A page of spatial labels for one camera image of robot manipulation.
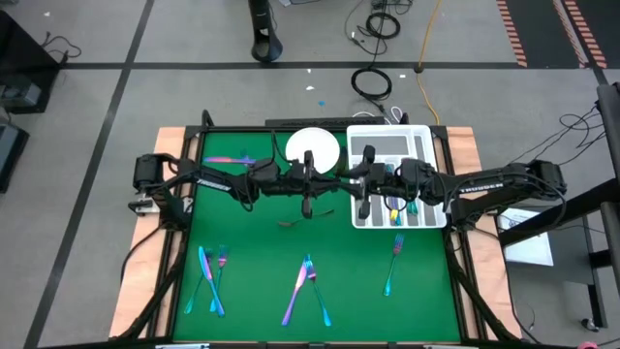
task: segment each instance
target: green mat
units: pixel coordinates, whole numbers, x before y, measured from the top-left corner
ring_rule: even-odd
[[[290,134],[278,135],[284,149]],[[346,135],[336,135],[346,144]],[[205,156],[254,159],[271,156],[268,133],[210,133]],[[283,169],[287,164],[281,159]],[[236,164],[209,164],[242,173]],[[344,192],[314,201],[314,212],[334,213],[285,228],[278,221],[301,217],[301,197],[265,197],[246,212],[222,192],[199,188],[181,285],[174,340],[194,341],[457,341],[456,316],[439,230],[408,230],[383,296],[394,230],[355,229]],[[211,291],[203,282],[194,310],[184,314],[201,276],[198,248],[230,249],[220,288],[224,318],[208,311]],[[301,288],[288,327],[281,325],[299,267],[311,254],[317,284],[332,326],[326,327],[310,280]],[[211,267],[216,272],[216,264]]]

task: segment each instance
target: iridescent fork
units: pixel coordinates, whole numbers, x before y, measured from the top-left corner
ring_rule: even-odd
[[[207,248],[204,250],[204,256],[206,256],[207,260],[211,259],[211,255],[212,255],[212,251],[211,249]],[[185,313],[189,314],[192,312],[192,309],[194,308],[194,300],[196,299],[196,294],[198,293],[199,288],[201,287],[202,281],[204,280],[204,275],[202,274],[202,270],[201,270],[201,278],[198,280],[198,283],[196,284],[196,288],[194,289],[194,293],[192,294],[192,298],[190,298],[190,300],[187,302],[187,305],[185,306]]]
[[[389,274],[387,275],[386,287],[384,289],[384,296],[389,296],[391,293],[391,273],[394,271],[394,264],[396,263],[396,256],[400,253],[400,250],[403,248],[403,241],[405,240],[405,236],[401,233],[396,234],[396,239],[394,240],[394,248],[392,250],[391,256],[391,266],[389,267]]]
[[[306,277],[312,280],[314,290],[317,293],[317,298],[319,299],[319,303],[321,304],[321,310],[323,311],[323,322],[326,326],[331,326],[331,320],[329,320],[329,315],[327,315],[326,304],[323,301],[323,297],[321,297],[321,292],[319,292],[319,286],[317,286],[317,273],[314,271],[314,265],[312,264],[310,255],[306,255],[306,259],[305,262],[303,262],[303,265],[306,267]]]
[[[215,277],[215,290],[218,292],[220,292],[220,282],[222,281],[222,270],[224,269],[224,266],[226,265],[226,259],[229,256],[229,248],[225,245],[220,245],[220,257],[217,259],[219,268],[217,269],[217,276]],[[215,299],[213,299],[213,301],[211,301],[211,307],[209,307],[209,311],[210,312],[215,312],[215,309],[217,307],[215,306]]]
[[[199,256],[201,261],[202,274],[208,281],[209,286],[211,286],[211,292],[213,292],[213,299],[215,300],[215,304],[217,306],[217,315],[219,317],[224,316],[224,307],[220,302],[220,298],[217,296],[217,291],[215,290],[215,285],[213,284],[213,274],[211,273],[211,268],[209,266],[209,261],[206,259],[206,255],[204,254],[204,250],[202,246],[199,247]]]

